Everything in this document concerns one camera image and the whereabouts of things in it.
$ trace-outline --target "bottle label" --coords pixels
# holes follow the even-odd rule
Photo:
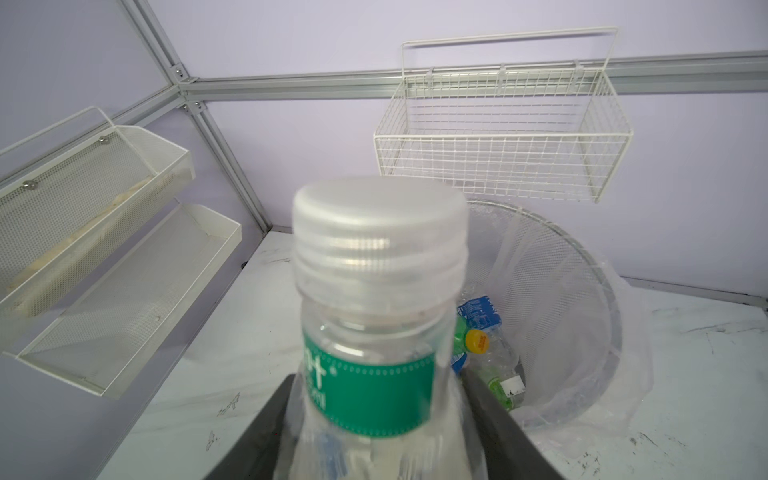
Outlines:
[[[435,354],[395,365],[347,362],[304,335],[304,379],[332,423],[358,435],[402,435],[429,420]]]

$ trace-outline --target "marble surface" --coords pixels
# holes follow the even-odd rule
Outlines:
[[[269,233],[99,480],[203,478],[301,357],[292,236]],[[761,310],[637,290],[651,310],[654,389],[628,435],[577,458],[576,478],[755,478],[768,472],[768,319]]]

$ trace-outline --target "white mesh shelf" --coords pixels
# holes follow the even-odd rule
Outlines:
[[[239,223],[179,205],[18,359],[96,395],[121,395],[240,239]]]
[[[615,29],[450,38],[403,48],[591,34]],[[374,134],[379,172],[432,178],[474,195],[598,202],[632,138],[606,64],[403,69]]]
[[[0,349],[194,178],[184,148],[140,127],[105,126],[0,189]],[[29,151],[31,140],[0,153]]]

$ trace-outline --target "mesh trash bin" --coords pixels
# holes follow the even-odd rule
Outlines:
[[[520,354],[520,426],[556,447],[583,436],[573,428],[626,429],[652,383],[626,282],[557,225],[495,201],[470,200],[468,246],[461,301],[489,296]]]

